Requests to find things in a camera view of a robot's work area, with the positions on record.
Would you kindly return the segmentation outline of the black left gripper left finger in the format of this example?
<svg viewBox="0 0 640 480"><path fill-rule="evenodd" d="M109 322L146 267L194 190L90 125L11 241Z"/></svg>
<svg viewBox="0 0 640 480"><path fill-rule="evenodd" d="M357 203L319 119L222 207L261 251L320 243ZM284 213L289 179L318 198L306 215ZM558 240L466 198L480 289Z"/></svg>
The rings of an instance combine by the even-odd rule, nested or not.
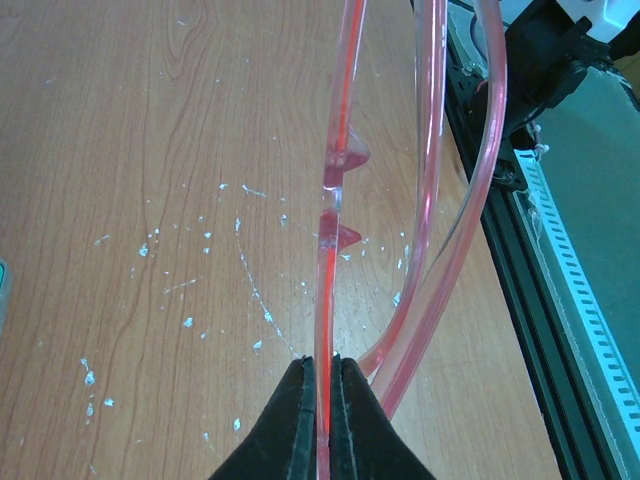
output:
<svg viewBox="0 0 640 480"><path fill-rule="evenodd" d="M254 427L211 475L213 479L316 477L315 367L292 361Z"/></svg>

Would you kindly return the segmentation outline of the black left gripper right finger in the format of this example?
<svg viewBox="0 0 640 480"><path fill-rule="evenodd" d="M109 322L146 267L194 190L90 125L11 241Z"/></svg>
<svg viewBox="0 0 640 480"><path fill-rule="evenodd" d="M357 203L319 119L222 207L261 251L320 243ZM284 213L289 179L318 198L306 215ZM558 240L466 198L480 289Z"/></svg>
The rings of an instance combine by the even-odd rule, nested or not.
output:
<svg viewBox="0 0 640 480"><path fill-rule="evenodd" d="M427 479L435 476L386 417L357 362L332 361L329 434L332 479Z"/></svg>

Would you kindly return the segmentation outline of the pink transparent sunglasses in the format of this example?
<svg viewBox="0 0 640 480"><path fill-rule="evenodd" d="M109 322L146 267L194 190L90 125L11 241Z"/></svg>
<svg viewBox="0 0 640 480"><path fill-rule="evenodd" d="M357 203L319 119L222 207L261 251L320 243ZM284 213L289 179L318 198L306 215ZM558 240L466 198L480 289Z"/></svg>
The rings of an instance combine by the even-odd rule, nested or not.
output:
<svg viewBox="0 0 640 480"><path fill-rule="evenodd" d="M447 4L415 4L418 187L413 246L394 316L357 363L364 376L373 380L374 397L381 403L384 419L390 419L397 410L449 301L479 223L501 143L507 104L507 55L500 6L496 1L477 1L474 10L485 30L489 68L481 146L463 205L444 246L432 266L426 268L424 257L436 207L443 147ZM336 438L338 410L331 404L331 396L337 391L331 382L338 376L333 337L335 282L339 254L359 238L340 222L344 176L370 157L350 124L365 11L363 1L344 4L324 160L314 317L319 479L337 475L337 456L343 451Z"/></svg>

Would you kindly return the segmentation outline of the grey glasses case green lining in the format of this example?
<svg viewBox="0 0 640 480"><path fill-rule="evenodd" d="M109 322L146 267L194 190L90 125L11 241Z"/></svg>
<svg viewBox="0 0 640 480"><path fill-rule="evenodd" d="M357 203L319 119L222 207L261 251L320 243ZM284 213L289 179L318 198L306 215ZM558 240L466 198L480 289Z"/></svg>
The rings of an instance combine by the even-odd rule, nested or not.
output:
<svg viewBox="0 0 640 480"><path fill-rule="evenodd" d="M0 333L3 333L6 317L8 313L10 292L11 292L11 272L7 262L0 260Z"/></svg>

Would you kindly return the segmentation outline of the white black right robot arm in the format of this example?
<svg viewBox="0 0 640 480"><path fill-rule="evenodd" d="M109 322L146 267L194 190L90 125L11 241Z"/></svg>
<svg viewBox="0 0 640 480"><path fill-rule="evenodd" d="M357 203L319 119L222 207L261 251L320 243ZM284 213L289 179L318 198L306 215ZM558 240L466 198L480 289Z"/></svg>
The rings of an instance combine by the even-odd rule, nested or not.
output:
<svg viewBox="0 0 640 480"><path fill-rule="evenodd" d="M462 58L456 33L446 35L444 110L468 193L478 199L492 186L523 191L526 180L514 148L536 147L525 129L560 104L589 68L612 68L639 48L636 1L530 1L503 20L497 1L471 1L470 39L488 75Z"/></svg>

